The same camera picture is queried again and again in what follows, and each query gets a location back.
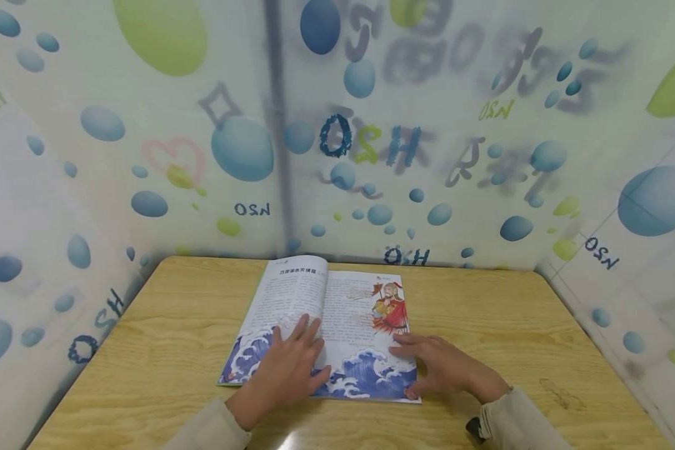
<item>book page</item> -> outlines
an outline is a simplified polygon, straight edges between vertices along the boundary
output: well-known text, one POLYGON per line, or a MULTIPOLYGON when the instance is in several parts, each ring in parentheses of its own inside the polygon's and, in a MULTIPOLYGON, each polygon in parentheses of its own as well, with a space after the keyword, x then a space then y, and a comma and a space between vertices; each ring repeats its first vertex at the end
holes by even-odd
POLYGON ((317 256, 291 256, 267 263, 246 318, 218 383, 242 384, 257 370, 272 344, 272 328, 284 338, 300 316, 310 321, 323 316, 328 262, 317 256))
POLYGON ((388 351, 393 336, 409 331, 398 275, 330 271, 322 310, 325 347, 316 369, 332 366, 320 397, 412 403, 405 389, 418 378, 414 359, 388 351))

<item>wooden table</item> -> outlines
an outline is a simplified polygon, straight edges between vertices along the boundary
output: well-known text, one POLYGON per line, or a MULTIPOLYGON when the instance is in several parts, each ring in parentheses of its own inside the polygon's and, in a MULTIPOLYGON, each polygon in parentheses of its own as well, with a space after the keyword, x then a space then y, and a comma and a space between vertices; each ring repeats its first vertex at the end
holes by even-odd
MULTIPOLYGON (((216 395, 265 261, 168 257, 82 372, 33 450, 159 449, 216 395)), ((410 326, 521 386, 576 449, 669 449, 540 275, 364 264, 399 274, 410 326)), ((475 449, 467 394, 422 406, 307 399, 273 414, 249 449, 475 449)), ((490 448, 484 444, 481 448, 490 448)))

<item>illustration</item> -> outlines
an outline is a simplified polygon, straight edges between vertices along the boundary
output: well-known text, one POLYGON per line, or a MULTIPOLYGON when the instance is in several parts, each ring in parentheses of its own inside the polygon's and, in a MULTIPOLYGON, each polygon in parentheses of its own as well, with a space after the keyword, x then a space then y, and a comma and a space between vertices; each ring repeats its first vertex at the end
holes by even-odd
POLYGON ((403 334, 408 331, 408 310, 405 300, 400 297, 403 289, 398 283, 378 283, 372 285, 372 295, 380 298, 372 307, 372 328, 376 332, 403 334))
POLYGON ((230 351, 218 383, 242 384, 258 370, 260 361, 273 343, 273 332, 263 330, 257 336, 238 336, 230 351))
POLYGON ((405 389, 418 379, 414 366, 391 365, 387 356, 365 349, 342 360, 313 395, 330 398, 407 399, 405 389))

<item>sleeve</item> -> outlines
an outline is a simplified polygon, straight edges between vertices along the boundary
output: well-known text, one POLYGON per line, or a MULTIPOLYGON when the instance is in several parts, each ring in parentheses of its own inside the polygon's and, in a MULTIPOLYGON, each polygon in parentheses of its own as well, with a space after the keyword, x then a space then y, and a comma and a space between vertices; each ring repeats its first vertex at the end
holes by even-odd
POLYGON ((502 450, 570 450, 530 397, 513 388, 480 409, 480 436, 502 450))
POLYGON ((243 450, 250 437, 218 398, 191 417, 162 450, 243 450))

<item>blue wave illustration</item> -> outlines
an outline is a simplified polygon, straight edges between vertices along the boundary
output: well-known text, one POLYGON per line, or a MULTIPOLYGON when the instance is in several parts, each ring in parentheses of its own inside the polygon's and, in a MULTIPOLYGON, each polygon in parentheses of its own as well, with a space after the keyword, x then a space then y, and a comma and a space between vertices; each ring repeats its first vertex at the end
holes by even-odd
MULTIPOLYGON (((243 344, 239 336, 230 351, 218 383, 242 384, 255 373, 273 341, 271 331, 265 331, 243 344)), ((381 352, 365 349, 342 360, 342 366, 334 369, 326 384, 315 393, 315 397, 330 398, 374 398, 407 399, 405 389, 418 379, 418 369, 386 366, 379 369, 376 363, 386 363, 387 357, 381 352)), ((319 372, 313 369, 312 374, 319 372)))
POLYGON ((377 361, 387 357, 372 349, 361 350, 342 360, 342 367, 333 371, 327 384, 313 395, 332 398, 407 399, 405 389, 418 379, 418 369, 386 367, 380 372, 377 361))
POLYGON ((244 336, 239 336, 230 351, 227 363, 220 374, 218 383, 242 384, 255 373, 260 361, 273 343, 272 331, 264 331, 249 344, 241 345, 244 336))

